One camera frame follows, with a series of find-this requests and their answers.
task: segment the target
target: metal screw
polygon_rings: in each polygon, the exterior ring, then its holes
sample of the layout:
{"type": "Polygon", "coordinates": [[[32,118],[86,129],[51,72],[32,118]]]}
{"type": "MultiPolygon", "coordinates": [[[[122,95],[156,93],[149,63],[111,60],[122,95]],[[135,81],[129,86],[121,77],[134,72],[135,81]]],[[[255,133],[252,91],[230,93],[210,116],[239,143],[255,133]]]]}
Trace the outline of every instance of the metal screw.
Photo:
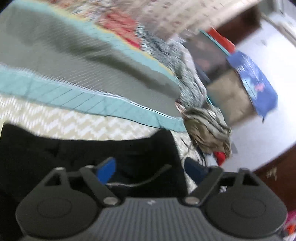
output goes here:
{"type": "Polygon", "coordinates": [[[197,197],[186,197],[184,201],[189,205],[197,205],[200,202],[197,197]]]}
{"type": "Polygon", "coordinates": [[[103,202],[107,205],[116,205],[118,203],[118,199],[116,197],[105,197],[103,202]]]}

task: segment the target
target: chevron pattern fabric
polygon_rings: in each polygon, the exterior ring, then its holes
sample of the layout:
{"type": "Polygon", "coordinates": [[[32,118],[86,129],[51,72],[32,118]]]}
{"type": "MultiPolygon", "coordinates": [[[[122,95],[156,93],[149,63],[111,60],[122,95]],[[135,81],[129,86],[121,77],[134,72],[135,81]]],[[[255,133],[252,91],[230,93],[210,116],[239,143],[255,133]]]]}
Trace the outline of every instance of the chevron pattern fabric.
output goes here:
{"type": "MultiPolygon", "coordinates": [[[[13,123],[45,137],[80,140],[128,140],[151,136],[158,129],[113,116],[82,114],[0,95],[0,129],[13,123]]],[[[171,131],[182,163],[188,156],[200,161],[187,132],[171,131]]],[[[188,189],[196,185],[186,175],[188,189]]]]}

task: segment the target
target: wooden cabinet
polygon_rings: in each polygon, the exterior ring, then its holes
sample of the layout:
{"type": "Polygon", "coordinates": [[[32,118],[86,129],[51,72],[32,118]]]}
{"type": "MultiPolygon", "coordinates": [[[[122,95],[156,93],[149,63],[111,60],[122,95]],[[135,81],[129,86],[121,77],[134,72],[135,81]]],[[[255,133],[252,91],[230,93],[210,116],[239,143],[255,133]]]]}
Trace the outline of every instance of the wooden cabinet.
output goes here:
{"type": "Polygon", "coordinates": [[[254,6],[219,27],[217,32],[237,45],[259,28],[260,12],[258,7],[254,6]]]}
{"type": "Polygon", "coordinates": [[[296,144],[254,172],[284,202],[296,210],[296,144]]]}

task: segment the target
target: bedsheet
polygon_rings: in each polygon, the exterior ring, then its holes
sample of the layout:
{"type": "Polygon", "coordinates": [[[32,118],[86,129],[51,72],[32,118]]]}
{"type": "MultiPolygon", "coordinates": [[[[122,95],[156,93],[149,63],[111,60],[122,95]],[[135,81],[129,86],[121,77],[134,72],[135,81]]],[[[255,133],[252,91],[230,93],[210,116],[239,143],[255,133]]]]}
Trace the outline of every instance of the bedsheet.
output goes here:
{"type": "Polygon", "coordinates": [[[0,93],[185,131],[174,73],[113,31],[47,1],[0,14],[0,93]]]}
{"type": "MultiPolygon", "coordinates": [[[[80,140],[139,139],[151,136],[158,130],[118,117],[83,114],[0,95],[0,130],[4,123],[19,125],[40,136],[80,140]]],[[[188,156],[202,164],[188,133],[175,131],[171,133],[182,164],[188,156]]],[[[187,174],[185,176],[190,192],[196,185],[187,174]]]]}

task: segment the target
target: wooden door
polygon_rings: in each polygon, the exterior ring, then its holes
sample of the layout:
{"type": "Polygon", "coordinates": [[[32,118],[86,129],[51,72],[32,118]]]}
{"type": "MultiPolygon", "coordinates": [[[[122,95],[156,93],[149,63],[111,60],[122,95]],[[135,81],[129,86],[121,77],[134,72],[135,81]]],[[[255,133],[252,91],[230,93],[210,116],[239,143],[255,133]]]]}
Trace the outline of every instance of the wooden door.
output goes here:
{"type": "Polygon", "coordinates": [[[254,173],[284,202],[288,211],[296,210],[296,144],[254,173]]]}

